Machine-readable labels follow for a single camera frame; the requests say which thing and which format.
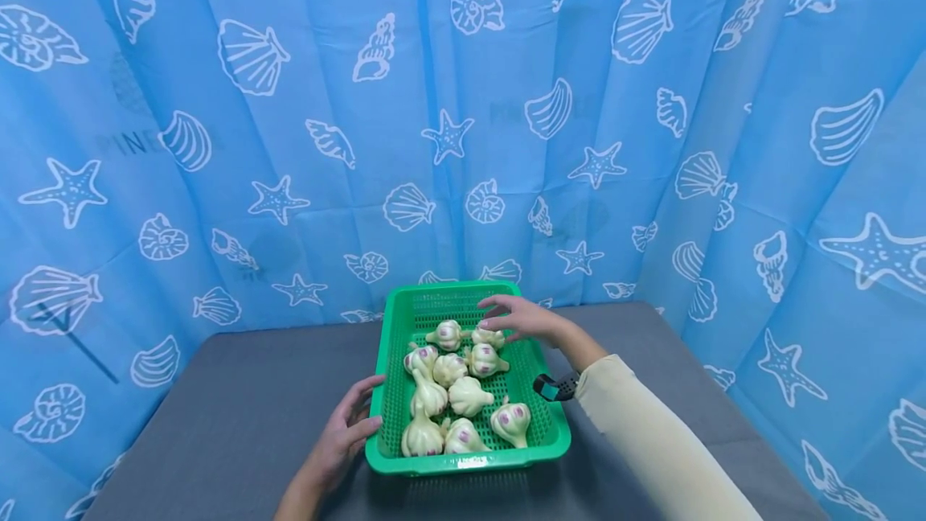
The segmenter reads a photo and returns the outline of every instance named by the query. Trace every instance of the wristwatch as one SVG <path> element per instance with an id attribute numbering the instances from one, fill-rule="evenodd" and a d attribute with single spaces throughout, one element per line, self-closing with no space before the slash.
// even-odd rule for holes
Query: wristwatch
<path id="1" fill-rule="evenodd" d="M 541 395 L 548 403 L 562 403 L 571 400 L 579 386 L 580 374 L 572 371 L 560 380 L 553 380 L 549 375 L 538 375 L 534 380 L 534 392 Z"/>

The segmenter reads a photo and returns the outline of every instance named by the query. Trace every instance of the table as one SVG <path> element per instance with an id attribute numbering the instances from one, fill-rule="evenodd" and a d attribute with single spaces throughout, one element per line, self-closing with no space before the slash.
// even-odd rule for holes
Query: table
<path id="1" fill-rule="evenodd" d="M 619 353 L 763 519 L 828 519 L 656 310 L 633 302 L 556 312 Z M 84 521 L 270 519 L 331 409 L 354 381 L 372 374 L 378 345 L 377 322 L 209 338 Z M 568 370 L 558 351 L 547 351 L 547 361 L 554 376 Z M 454 477 L 385 478 L 361 456 L 322 518 L 660 519 L 580 406 L 564 407 L 572 447 L 557 462 L 474 474 L 461 484 Z"/>

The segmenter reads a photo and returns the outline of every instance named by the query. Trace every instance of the backdrop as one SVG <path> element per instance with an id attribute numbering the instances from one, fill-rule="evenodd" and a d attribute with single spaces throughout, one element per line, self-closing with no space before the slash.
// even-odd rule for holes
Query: backdrop
<path id="1" fill-rule="evenodd" d="M 652 303 L 835 519 L 921 519 L 924 13 L 0 0 L 0 520 L 83 515 L 211 334 L 469 278 Z"/>

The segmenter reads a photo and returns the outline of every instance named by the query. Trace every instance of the plastic basket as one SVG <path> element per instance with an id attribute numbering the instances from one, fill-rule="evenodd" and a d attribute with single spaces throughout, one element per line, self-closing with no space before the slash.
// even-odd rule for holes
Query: plastic basket
<path id="1" fill-rule="evenodd" d="M 421 457 L 404 457 L 402 454 L 402 432 L 411 422 L 408 405 L 415 391 L 415 381 L 402 367 L 408 343 L 426 345 L 425 334 L 433 331 L 438 322 L 447 319 L 457 320 L 463 330 L 473 330 L 485 312 L 476 308 L 476 304 L 493 294 L 517 296 L 520 291 L 509 282 L 475 281 L 413 285 L 391 292 L 386 301 L 376 362 L 376 373 L 385 373 L 388 377 L 383 386 L 374 389 L 371 400 L 371 415 L 382 415 L 383 426 L 366 446 L 367 461 L 374 471 L 416 477 L 512 469 L 559 459 L 566 453 L 572 434 L 562 406 L 548 403 L 532 388 L 535 377 L 548 371 L 547 361 L 537 343 L 523 339 L 506 344 L 501 351 L 500 356 L 511 363 L 511 369 L 481 382 L 484 391 L 495 395 L 495 403 L 484 407 L 479 415 L 470 419 L 492 452 Z M 463 346 L 471 344 L 468 338 L 464 339 Z M 510 397 L 511 403 L 524 403 L 530 407 L 528 448 L 513 448 L 495 435 L 489 425 L 489 416 L 501 406 L 505 395 Z M 456 418 L 450 407 L 445 415 Z M 442 419 L 443 416 L 434 418 L 438 424 Z"/>

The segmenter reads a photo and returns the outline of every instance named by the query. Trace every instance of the beige sleeve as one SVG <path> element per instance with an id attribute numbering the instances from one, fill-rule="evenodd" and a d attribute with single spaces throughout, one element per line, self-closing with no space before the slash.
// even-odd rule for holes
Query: beige sleeve
<path id="1" fill-rule="evenodd" d="M 619 356 L 586 369 L 576 398 L 669 521 L 761 520 L 707 447 Z"/>

